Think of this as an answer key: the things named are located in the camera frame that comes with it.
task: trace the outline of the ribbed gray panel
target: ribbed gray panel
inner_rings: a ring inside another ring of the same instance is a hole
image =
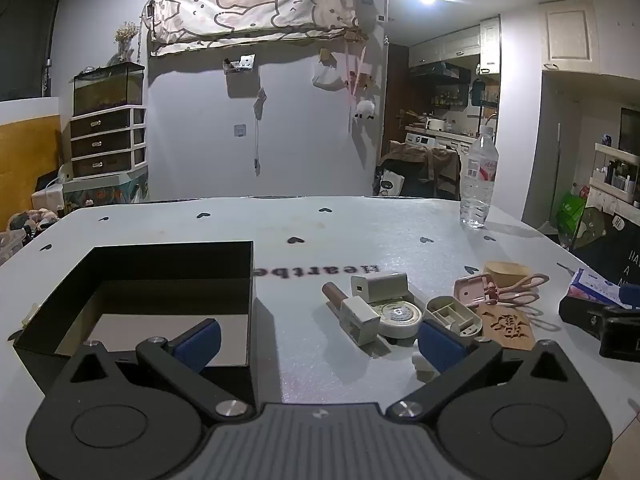
[[[254,421],[217,429],[184,480],[462,480],[419,426],[376,404],[268,404]]]

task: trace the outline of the plastic water bottle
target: plastic water bottle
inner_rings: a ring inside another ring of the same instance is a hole
[[[489,214],[498,169],[498,150],[493,136],[493,128],[480,126],[480,137],[469,148],[466,175],[460,185],[460,223],[463,226],[482,227]]]

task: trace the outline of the bottle label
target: bottle label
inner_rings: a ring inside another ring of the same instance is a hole
[[[495,181],[495,172],[498,163],[494,160],[484,160],[483,158],[468,160],[466,167],[466,177],[472,180],[483,180],[486,182]]]

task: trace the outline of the plush keychain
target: plush keychain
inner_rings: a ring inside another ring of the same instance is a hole
[[[373,101],[362,99],[356,106],[356,119],[374,119],[376,113],[376,105]]]

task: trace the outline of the range hood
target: range hood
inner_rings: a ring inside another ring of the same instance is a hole
[[[444,61],[414,66],[409,69],[409,76],[429,78],[434,85],[471,83],[471,70]]]

